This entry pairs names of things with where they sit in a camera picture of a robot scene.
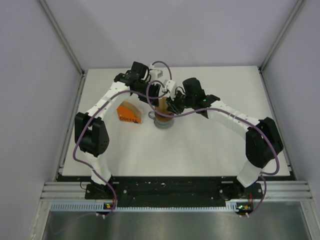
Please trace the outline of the orange coffee filter packet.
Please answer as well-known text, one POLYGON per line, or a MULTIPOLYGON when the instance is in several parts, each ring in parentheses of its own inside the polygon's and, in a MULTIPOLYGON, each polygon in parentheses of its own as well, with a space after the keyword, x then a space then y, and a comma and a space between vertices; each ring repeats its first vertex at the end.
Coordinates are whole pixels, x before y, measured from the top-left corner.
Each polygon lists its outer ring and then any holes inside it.
POLYGON ((116 111, 118 119, 122 122, 142 123, 142 111, 128 101, 123 101, 116 111))

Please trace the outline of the grey glass coffee server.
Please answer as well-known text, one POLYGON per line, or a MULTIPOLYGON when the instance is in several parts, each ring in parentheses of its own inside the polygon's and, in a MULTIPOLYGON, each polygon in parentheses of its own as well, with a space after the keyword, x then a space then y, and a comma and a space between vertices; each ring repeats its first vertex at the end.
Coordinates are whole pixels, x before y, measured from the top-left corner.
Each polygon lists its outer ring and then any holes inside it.
POLYGON ((169 120, 163 121, 163 120, 159 120, 156 117, 156 113, 154 111, 149 111, 148 112, 148 117, 150 119, 153 120, 153 124, 161 130, 166 130, 171 128, 174 125, 174 119, 173 118, 169 118, 169 120))

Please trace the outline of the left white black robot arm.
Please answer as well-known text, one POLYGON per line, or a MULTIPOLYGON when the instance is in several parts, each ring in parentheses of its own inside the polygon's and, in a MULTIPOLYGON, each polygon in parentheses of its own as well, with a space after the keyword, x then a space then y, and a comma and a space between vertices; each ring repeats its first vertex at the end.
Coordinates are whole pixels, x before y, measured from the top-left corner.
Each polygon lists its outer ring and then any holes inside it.
POLYGON ((117 108, 131 95, 136 94, 140 101, 158 105, 163 73, 153 65, 133 62, 125 73, 114 77, 106 93, 86 112, 78 112, 74 118, 74 142, 72 158, 91 170, 91 180, 98 184, 96 192, 102 198, 109 198, 114 187, 109 183, 112 174, 106 160, 106 150, 110 143, 106 123, 117 108))

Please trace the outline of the brown paper coffee filter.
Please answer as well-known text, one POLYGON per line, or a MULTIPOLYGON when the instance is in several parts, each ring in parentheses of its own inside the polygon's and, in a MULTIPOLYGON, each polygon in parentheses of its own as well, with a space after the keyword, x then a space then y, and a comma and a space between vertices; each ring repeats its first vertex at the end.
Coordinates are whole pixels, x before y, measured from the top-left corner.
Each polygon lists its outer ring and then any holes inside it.
POLYGON ((159 120, 162 120, 162 121, 168 121, 170 117, 167 117, 167 116, 163 116, 163 115, 168 115, 168 116, 173 116, 174 113, 167 110, 168 108, 168 104, 167 104, 167 97, 163 97, 161 99, 158 100, 158 106, 155 107, 156 109, 156 112, 155 112, 155 115, 156 115, 156 118, 159 119, 159 120))

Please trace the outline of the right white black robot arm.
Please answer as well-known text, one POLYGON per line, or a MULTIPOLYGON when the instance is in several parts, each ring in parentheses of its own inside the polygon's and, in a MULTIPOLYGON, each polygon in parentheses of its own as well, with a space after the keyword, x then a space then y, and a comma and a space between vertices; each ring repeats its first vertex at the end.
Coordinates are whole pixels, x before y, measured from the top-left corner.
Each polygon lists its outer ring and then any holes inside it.
POLYGON ((252 184, 260 175, 265 174, 265 167, 275 160, 276 175, 280 170, 279 153, 284 149, 276 123, 270 117, 258 119, 233 109, 213 94, 206 94, 200 81, 188 78, 178 87, 173 80, 164 82, 167 109, 176 115, 182 115, 185 109, 192 109, 197 114, 222 124, 245 141, 247 160, 236 176, 233 192, 239 198, 245 198, 252 191, 252 184))

